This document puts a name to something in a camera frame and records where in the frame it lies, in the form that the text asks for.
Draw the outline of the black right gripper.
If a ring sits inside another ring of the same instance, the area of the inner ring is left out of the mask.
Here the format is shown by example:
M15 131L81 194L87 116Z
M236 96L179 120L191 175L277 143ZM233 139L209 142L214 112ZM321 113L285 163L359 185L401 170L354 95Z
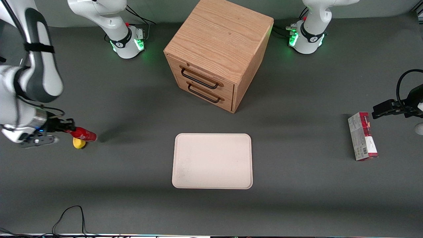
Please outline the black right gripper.
M47 120L43 125L43 133L70 133L70 130L76 130L76 125L73 118L63 120L60 118L53 118L53 116L54 114L47 115Z

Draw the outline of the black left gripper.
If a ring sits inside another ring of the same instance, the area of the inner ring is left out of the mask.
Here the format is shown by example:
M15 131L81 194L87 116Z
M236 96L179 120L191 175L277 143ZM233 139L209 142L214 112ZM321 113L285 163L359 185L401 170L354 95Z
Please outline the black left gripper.
M417 86L412 89L409 92L407 98L404 99L404 107L406 108L405 112L398 101L394 99L389 99L373 107L372 118L378 119L383 116L400 114L404 114L405 118L413 116L422 118L422 101L423 85L421 84L420 86Z

